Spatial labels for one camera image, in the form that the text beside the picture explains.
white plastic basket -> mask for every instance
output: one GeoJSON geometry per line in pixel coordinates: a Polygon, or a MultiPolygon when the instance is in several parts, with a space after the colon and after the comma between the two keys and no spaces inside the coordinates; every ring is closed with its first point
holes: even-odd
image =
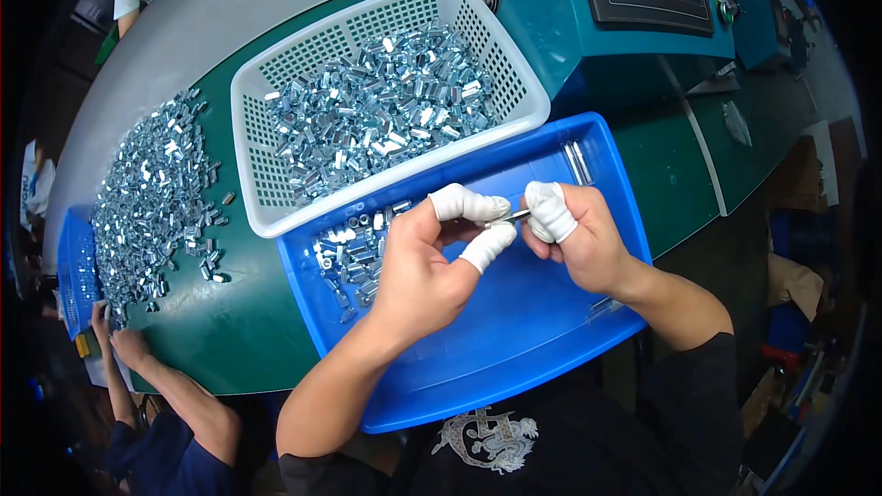
{"type": "Polygon", "coordinates": [[[233,138],[242,198],[251,229],[277,237],[415,173],[541,126],[551,109],[524,55],[482,0],[366,0],[340,10],[267,48],[239,68],[230,85],[233,138]],[[398,28],[425,27],[433,17],[460,29],[470,52],[493,78],[488,100],[499,125],[433,149],[302,208],[294,205],[285,165],[274,157],[279,139],[263,96],[325,61],[352,57],[362,44],[398,28]]]}

green workbench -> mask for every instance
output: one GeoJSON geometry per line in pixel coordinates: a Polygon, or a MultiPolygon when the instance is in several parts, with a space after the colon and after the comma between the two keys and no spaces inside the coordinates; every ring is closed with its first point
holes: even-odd
{"type": "MultiPolygon", "coordinates": [[[[286,36],[360,1],[330,0],[316,6],[269,30],[194,83],[202,89],[199,99],[208,102],[198,119],[206,134],[205,149],[223,161],[220,182],[204,193],[206,199],[220,203],[230,190],[241,195],[229,96],[239,67],[286,36]]],[[[802,83],[793,83],[783,73],[739,77],[742,90],[732,93],[732,99],[748,120],[753,150],[732,146],[722,126],[720,95],[690,98],[730,210],[783,158],[797,129],[809,124],[802,124],[805,96],[795,99],[799,93],[794,85],[802,83]]],[[[682,105],[673,103],[607,120],[654,257],[720,214],[707,164],[682,105]]],[[[275,241],[251,231],[241,199],[223,210],[229,224],[207,227],[204,236],[216,238],[224,249],[219,270],[229,274],[231,282],[205,282],[195,257],[175,256],[181,268],[166,274],[171,292],[159,300],[160,311],[147,314],[141,306],[130,307],[131,325],[145,330],[157,358],[191,375],[216,395],[291,389],[315,365],[318,355],[275,241]]],[[[132,385],[138,391],[153,392],[135,373],[132,385]]]]}
{"type": "MultiPolygon", "coordinates": [[[[363,0],[329,0],[270,29],[221,62],[193,87],[208,107],[198,116],[205,151],[222,161],[219,183],[203,199],[220,204],[228,191],[242,195],[233,144],[229,86],[246,61],[296,31],[363,0]]],[[[318,361],[273,239],[251,231],[240,197],[221,209],[226,226],[209,226],[204,237],[216,238],[224,256],[219,271],[228,283],[203,280],[198,259],[175,254],[180,267],[167,272],[170,292],[157,301],[160,311],[147,314],[130,306],[131,326],[143,328],[151,350],[163,363],[186,372],[215,395],[291,389],[318,361]]],[[[136,373],[133,388],[155,392],[136,373]]]]}

forearm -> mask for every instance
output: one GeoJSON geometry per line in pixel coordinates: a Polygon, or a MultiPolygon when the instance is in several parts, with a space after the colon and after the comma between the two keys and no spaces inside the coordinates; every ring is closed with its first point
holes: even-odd
{"type": "Polygon", "coordinates": [[[102,344],[102,362],[104,377],[107,379],[107,392],[110,394],[110,407],[116,421],[122,421],[132,429],[135,428],[135,402],[131,400],[129,388],[125,385],[123,375],[116,365],[113,348],[110,343],[102,344]]]}
{"type": "Polygon", "coordinates": [[[630,306],[674,350],[689,350],[720,332],[733,333],[719,299],[689,280],[634,259],[627,283],[611,296],[630,306]]]}
{"type": "Polygon", "coordinates": [[[369,314],[291,391],[276,430],[280,456],[321,457],[349,440],[378,381],[403,350],[384,332],[369,314]]]}
{"type": "Polygon", "coordinates": [[[162,394],[197,437],[210,434],[219,422],[234,414],[196,381],[153,356],[134,369],[162,394]]]}

pile of metal nuts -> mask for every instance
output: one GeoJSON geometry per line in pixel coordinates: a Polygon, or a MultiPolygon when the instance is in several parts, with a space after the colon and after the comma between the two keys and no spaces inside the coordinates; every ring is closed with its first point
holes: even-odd
{"type": "MultiPolygon", "coordinates": [[[[182,90],[138,121],[102,180],[92,217],[95,259],[104,297],[122,325],[126,304],[149,301],[147,312],[159,310],[152,299],[169,292],[160,269],[177,270],[172,255],[179,248],[203,257],[205,280],[229,280],[215,272],[222,249],[211,238],[203,241],[205,226],[227,219],[215,202],[200,197],[218,182],[221,162],[205,153],[202,127],[195,124],[206,103],[188,105],[198,94],[182,90]]],[[[234,198],[227,193],[224,204],[234,198]]]]}
{"type": "Polygon", "coordinates": [[[405,200],[373,215],[353,216],[346,224],[329,228],[313,238],[312,250],[319,274],[343,309],[339,321],[351,321],[358,314],[349,302],[347,288],[355,289],[353,295],[359,309],[367,309],[373,304],[379,289],[385,236],[391,219],[410,209],[410,205],[411,202],[405,200]]]}
{"type": "Polygon", "coordinates": [[[365,44],[265,96],[297,207],[497,124],[491,75],[431,23],[365,44]]]}

metal rod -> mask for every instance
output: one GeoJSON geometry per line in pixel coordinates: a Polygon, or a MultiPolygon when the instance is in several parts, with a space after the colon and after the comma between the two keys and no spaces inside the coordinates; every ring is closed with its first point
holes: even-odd
{"type": "Polygon", "coordinates": [[[564,149],[564,155],[566,155],[566,159],[570,164],[570,171],[572,171],[572,177],[576,180],[576,184],[584,186],[585,182],[582,180],[582,171],[579,170],[579,165],[576,164],[576,152],[572,150],[569,142],[564,142],[561,144],[561,147],[564,149]]]}
{"type": "Polygon", "coordinates": [[[487,230],[493,225],[498,225],[499,223],[515,224],[522,218],[527,218],[528,216],[530,216],[530,209],[521,209],[520,211],[512,213],[511,215],[503,216],[502,218],[485,222],[484,230],[487,230]]]}
{"type": "Polygon", "coordinates": [[[591,171],[588,170],[588,164],[585,163],[585,156],[582,155],[582,149],[579,147],[579,141],[574,140],[571,142],[571,145],[572,150],[576,154],[576,165],[582,172],[582,181],[585,182],[585,186],[588,186],[593,180],[591,179],[591,171]]]}

